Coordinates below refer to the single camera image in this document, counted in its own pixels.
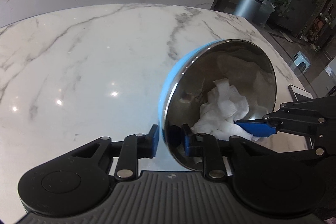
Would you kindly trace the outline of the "white paper towel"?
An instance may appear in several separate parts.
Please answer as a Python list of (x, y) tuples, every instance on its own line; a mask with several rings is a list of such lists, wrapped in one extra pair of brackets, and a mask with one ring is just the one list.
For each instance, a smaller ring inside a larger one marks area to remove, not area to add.
[(267, 109), (257, 104), (256, 96), (250, 100), (239, 93), (229, 79), (214, 81), (215, 87), (207, 93), (207, 102), (199, 109), (199, 120), (193, 125), (191, 131), (206, 133), (215, 136), (218, 140), (228, 141), (233, 135), (248, 140), (259, 140), (234, 124), (240, 119), (259, 119), (267, 113)]

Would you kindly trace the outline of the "grey trash can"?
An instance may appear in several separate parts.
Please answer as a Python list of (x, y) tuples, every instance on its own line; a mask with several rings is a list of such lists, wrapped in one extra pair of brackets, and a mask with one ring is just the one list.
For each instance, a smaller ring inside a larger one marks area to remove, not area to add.
[(234, 10), (234, 15), (251, 22), (259, 11), (264, 0), (240, 0)]

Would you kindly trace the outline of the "blue steel bowl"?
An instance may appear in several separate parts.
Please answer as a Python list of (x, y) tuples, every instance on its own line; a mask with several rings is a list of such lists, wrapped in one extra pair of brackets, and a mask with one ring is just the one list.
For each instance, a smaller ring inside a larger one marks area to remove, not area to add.
[(238, 39), (208, 43), (180, 59), (163, 84), (163, 140), (180, 165), (201, 170), (201, 158), (186, 155), (182, 125), (223, 140), (234, 133), (243, 135), (234, 122), (272, 112), (276, 93), (273, 66), (260, 47)]

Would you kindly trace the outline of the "water jug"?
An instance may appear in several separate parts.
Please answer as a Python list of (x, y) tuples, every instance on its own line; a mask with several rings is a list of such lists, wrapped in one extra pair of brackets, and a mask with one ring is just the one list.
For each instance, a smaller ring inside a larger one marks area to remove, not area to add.
[(254, 22), (258, 26), (264, 27), (272, 12), (274, 12), (274, 5), (271, 0), (264, 0), (254, 18)]

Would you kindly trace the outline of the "light blue stool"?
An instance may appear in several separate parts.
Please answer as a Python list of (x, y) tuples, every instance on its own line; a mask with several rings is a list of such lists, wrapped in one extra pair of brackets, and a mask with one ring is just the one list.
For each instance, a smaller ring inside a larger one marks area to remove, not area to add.
[(309, 61), (309, 59), (301, 51), (298, 51), (293, 56), (293, 62), (294, 62), (294, 65), (296, 67), (298, 67), (298, 69), (302, 73), (305, 73), (309, 69), (309, 67), (310, 67), (310, 61)]

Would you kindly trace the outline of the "dark metal cabinet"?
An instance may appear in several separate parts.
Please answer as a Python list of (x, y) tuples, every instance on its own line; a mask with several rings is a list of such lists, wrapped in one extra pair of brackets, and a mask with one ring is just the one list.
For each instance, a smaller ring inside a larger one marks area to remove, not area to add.
[(316, 7), (314, 0), (291, 0), (278, 17), (277, 25), (297, 36), (305, 28)]

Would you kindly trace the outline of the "white smartphone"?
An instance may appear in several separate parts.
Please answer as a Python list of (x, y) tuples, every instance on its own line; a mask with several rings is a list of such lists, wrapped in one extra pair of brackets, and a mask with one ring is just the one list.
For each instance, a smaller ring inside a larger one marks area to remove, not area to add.
[(313, 99), (311, 93), (296, 86), (289, 85), (288, 90), (290, 92), (293, 102), (305, 102)]

